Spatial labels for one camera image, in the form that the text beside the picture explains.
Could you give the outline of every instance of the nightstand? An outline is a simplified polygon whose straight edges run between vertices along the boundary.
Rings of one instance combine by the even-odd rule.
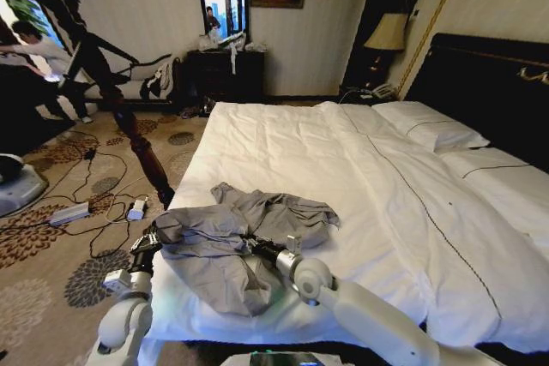
[[[231,52],[228,50],[190,51],[187,59],[201,99],[238,103],[263,100],[265,53],[239,51],[235,74],[232,73]]]

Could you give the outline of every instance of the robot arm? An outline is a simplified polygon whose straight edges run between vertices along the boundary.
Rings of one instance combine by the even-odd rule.
[[[502,363],[473,347],[441,345],[409,317],[364,287],[337,279],[318,259],[304,259],[300,242],[290,237],[288,248],[267,239],[247,239],[252,253],[260,255],[288,277],[308,304],[329,309],[338,323],[365,342],[387,363],[403,366],[495,366]]]
[[[131,248],[134,262],[106,275],[103,285],[118,294],[118,301],[103,317],[99,337],[86,365],[135,366],[145,334],[153,321],[151,278],[153,257],[161,243],[155,233],[139,238]]]
[[[288,237],[283,247],[260,237],[245,239],[251,252],[271,261],[293,282],[308,304],[329,309],[338,323],[365,342],[389,364],[401,366],[497,366],[502,363],[473,347],[441,345],[424,333],[399,309],[364,287],[332,275],[318,259],[304,259],[300,240]],[[104,285],[114,290],[118,302],[100,323],[99,337],[87,366],[136,366],[143,337],[153,319],[151,282],[153,256],[161,249],[155,233],[141,237],[131,249],[129,271],[107,274]]]

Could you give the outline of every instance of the white pillow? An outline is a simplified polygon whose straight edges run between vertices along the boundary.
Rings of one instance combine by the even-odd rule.
[[[548,174],[493,147],[440,157],[549,259]]]
[[[431,152],[463,147],[484,147],[490,143],[479,132],[420,102],[389,102],[374,105],[377,111],[403,135]]]

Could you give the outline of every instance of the wall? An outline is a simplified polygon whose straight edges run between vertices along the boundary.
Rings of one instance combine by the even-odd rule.
[[[365,0],[305,0],[303,9],[250,11],[251,36],[268,46],[266,92],[337,94]],[[88,28],[142,61],[197,47],[200,0],[83,0]],[[107,56],[112,69],[125,62]]]
[[[435,33],[549,42],[547,0],[445,0],[437,16],[439,5],[441,0],[418,0],[416,8],[420,12],[407,30],[407,48],[389,75],[390,82],[401,85],[401,95],[412,84]]]

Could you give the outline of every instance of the patterned carpet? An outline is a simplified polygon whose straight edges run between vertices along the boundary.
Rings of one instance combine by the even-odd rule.
[[[139,130],[176,188],[207,119],[136,115]],[[97,150],[95,157],[82,159],[90,148]],[[25,160],[50,185],[42,200],[0,219],[0,352],[5,351],[0,364],[81,365],[114,302],[102,279],[128,265],[131,244],[163,209],[147,179],[123,189],[142,176],[142,169],[110,113],[98,112],[90,124],[78,123]],[[114,220],[139,195],[148,196],[144,220],[107,224],[104,213],[111,203],[109,219]],[[85,219],[57,228],[36,225],[82,201],[90,202],[91,215]],[[35,226],[10,229],[27,225]]]

